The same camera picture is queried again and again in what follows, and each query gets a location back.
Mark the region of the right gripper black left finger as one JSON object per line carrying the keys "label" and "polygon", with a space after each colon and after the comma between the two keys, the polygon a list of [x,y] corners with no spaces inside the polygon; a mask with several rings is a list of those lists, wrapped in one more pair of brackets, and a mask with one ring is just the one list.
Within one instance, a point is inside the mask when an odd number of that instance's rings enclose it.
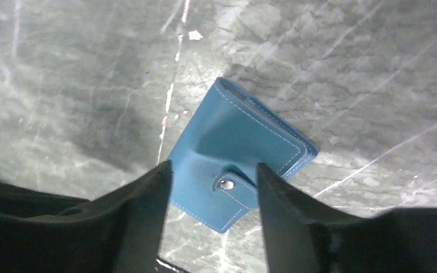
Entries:
{"label": "right gripper black left finger", "polygon": [[0,180],[0,272],[172,272],[158,257],[171,184],[169,161],[92,201]]}

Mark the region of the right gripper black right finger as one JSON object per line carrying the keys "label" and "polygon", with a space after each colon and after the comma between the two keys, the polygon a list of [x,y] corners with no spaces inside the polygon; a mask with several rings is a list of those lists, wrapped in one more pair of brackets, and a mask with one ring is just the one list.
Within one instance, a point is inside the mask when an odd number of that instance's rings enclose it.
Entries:
{"label": "right gripper black right finger", "polygon": [[437,272],[437,208],[362,218],[296,189],[266,164],[257,180],[270,272]]}

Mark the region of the blue card holder wallet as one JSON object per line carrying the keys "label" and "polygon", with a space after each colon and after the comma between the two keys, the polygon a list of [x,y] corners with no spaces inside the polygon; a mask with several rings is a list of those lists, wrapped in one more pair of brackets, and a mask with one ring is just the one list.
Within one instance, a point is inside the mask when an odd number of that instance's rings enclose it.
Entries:
{"label": "blue card holder wallet", "polygon": [[297,129],[242,86],[219,77],[168,156],[171,202],[224,233],[258,208],[259,163],[289,180],[317,155]]}

